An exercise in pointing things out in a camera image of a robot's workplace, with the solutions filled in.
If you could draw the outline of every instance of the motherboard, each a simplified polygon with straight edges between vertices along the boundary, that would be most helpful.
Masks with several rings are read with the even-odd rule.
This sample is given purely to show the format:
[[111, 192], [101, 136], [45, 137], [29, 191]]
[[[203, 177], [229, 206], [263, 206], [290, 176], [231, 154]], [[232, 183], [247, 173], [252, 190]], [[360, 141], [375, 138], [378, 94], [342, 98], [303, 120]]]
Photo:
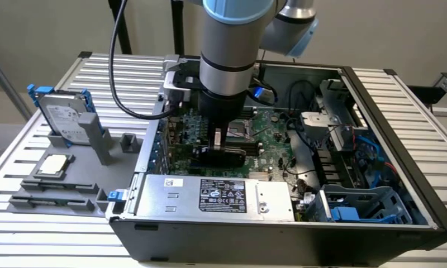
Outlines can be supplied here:
[[247, 152], [241, 167], [215, 168], [200, 165], [192, 157], [196, 148], [208, 146], [208, 121], [195, 109], [179, 117], [171, 117], [169, 173], [173, 175], [250, 178], [268, 181], [294, 181], [284, 172], [284, 164], [292, 159], [287, 136], [288, 116], [282, 110], [246, 108], [240, 118], [228, 124], [227, 147]]

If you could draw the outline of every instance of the robotic arm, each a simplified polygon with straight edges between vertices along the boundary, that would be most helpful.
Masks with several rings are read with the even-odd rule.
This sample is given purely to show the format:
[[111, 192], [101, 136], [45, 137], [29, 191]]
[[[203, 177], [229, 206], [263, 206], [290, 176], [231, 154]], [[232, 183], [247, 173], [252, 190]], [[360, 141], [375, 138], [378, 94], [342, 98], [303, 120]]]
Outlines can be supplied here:
[[211, 147], [221, 150], [239, 116], [259, 49], [302, 55], [318, 26], [314, 0], [203, 0], [205, 9], [199, 111], [211, 121]]

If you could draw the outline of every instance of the sticker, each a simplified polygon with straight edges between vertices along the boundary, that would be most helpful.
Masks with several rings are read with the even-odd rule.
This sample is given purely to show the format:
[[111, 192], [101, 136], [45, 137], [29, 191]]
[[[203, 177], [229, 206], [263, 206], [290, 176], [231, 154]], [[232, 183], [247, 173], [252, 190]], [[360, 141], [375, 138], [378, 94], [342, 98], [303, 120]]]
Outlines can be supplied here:
[[199, 209], [204, 212], [247, 213], [243, 180], [200, 180]]
[[77, 111], [57, 105], [47, 105], [47, 110], [61, 136], [71, 142], [89, 143], [87, 132], [77, 124], [80, 118]]
[[184, 179], [165, 178], [164, 186], [165, 187], [183, 187]]

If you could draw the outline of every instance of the metal pole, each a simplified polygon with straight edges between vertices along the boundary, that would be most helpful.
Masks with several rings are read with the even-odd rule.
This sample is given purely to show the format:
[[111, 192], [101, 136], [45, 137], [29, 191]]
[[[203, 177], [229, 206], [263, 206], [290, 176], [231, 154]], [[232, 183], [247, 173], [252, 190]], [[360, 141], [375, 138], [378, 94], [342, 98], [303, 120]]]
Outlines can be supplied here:
[[175, 54], [184, 55], [184, 3], [171, 0]]
[[13, 105], [16, 107], [16, 109], [18, 110], [22, 118], [28, 121], [31, 119], [31, 116], [33, 115], [33, 113], [31, 112], [20, 94], [16, 92], [12, 84], [9, 83], [5, 74], [2, 73], [1, 69], [0, 69], [0, 86], [2, 88], [2, 90], [5, 91], [8, 98], [10, 99], [10, 101], [13, 102]]
[[[109, 8], [112, 10], [112, 16], [113, 21], [116, 22], [117, 12], [121, 0], [108, 0]], [[120, 19], [120, 25], [117, 28], [117, 37], [119, 37], [119, 44], [120, 44], [120, 50], [123, 54], [132, 55], [132, 49], [131, 49], [131, 41], [129, 41], [129, 34], [127, 32], [127, 24], [125, 24], [125, 16], [123, 14], [123, 17]]]

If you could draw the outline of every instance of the power supply label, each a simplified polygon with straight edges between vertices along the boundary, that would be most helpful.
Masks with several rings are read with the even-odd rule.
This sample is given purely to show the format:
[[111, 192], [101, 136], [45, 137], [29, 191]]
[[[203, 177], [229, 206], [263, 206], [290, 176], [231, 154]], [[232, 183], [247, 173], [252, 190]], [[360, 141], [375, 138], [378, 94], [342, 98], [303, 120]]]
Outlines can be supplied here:
[[200, 180], [199, 209], [204, 212], [247, 213], [243, 180]]

